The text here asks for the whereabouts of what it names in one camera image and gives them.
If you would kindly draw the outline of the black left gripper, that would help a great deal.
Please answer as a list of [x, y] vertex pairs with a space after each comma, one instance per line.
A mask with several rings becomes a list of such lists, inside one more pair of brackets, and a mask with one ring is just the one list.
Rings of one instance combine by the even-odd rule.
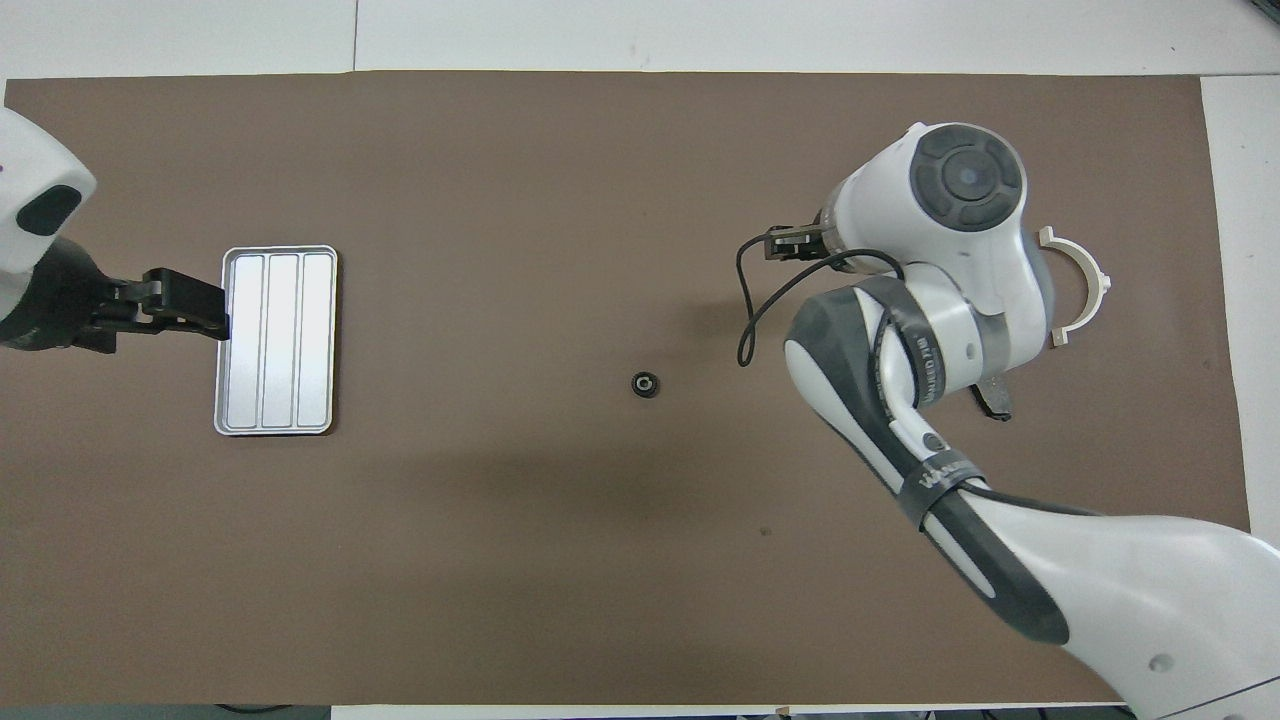
[[230, 338], [230, 315], [224, 288], [175, 272], [154, 268], [145, 273], [145, 314], [122, 302], [123, 283], [100, 272], [78, 243], [58, 236], [35, 264], [29, 283], [3, 319], [4, 347], [20, 351], [84, 348], [114, 354], [124, 333], [182, 332], [215, 341]]

